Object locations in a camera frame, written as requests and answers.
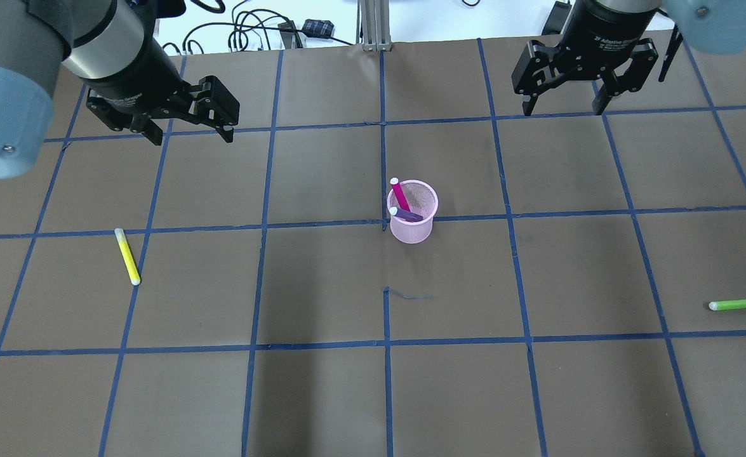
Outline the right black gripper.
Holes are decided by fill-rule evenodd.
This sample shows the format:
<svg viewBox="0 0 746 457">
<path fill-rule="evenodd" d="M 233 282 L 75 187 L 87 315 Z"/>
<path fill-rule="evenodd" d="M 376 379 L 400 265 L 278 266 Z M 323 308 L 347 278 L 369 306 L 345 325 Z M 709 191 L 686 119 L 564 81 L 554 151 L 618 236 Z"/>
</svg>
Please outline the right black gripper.
<svg viewBox="0 0 746 457">
<path fill-rule="evenodd" d="M 559 75 L 603 82 L 592 102 L 601 116 L 614 96 L 637 92 L 648 80 L 658 52 L 643 38 L 655 15 L 654 1 L 576 1 L 556 46 L 528 41 L 512 72 L 512 87 L 523 97 L 523 115 L 531 116 L 540 95 L 557 88 Z M 629 66 L 616 75 L 614 71 Z"/>
</svg>

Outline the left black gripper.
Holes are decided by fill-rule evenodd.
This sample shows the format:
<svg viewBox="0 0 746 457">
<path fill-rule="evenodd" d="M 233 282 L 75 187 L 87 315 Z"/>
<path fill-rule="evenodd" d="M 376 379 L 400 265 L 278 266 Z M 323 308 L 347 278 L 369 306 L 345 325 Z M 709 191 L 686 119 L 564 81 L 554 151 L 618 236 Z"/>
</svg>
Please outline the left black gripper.
<svg viewBox="0 0 746 457">
<path fill-rule="evenodd" d="M 224 142 L 234 141 L 239 101 L 216 76 L 205 76 L 193 86 L 182 80 L 152 35 L 146 35 L 125 69 L 86 85 L 86 107 L 111 131 L 137 133 L 160 147 L 163 130 L 153 118 L 180 115 L 188 124 L 212 128 Z"/>
</svg>

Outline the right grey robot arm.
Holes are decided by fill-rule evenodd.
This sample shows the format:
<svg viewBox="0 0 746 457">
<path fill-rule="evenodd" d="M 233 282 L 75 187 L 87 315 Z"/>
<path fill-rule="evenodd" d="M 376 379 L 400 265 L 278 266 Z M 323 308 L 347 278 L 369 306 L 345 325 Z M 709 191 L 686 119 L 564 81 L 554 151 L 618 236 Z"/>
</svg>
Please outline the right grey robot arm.
<svg viewBox="0 0 746 457">
<path fill-rule="evenodd" d="M 555 46 L 531 40 L 512 72 L 513 91 L 530 116 L 539 96 L 570 81 L 601 81 L 592 102 L 602 115 L 610 101 L 642 89 L 659 52 L 644 36 L 656 14 L 674 23 L 659 80 L 682 44 L 707 54 L 746 50 L 746 1 L 575 1 Z"/>
</svg>

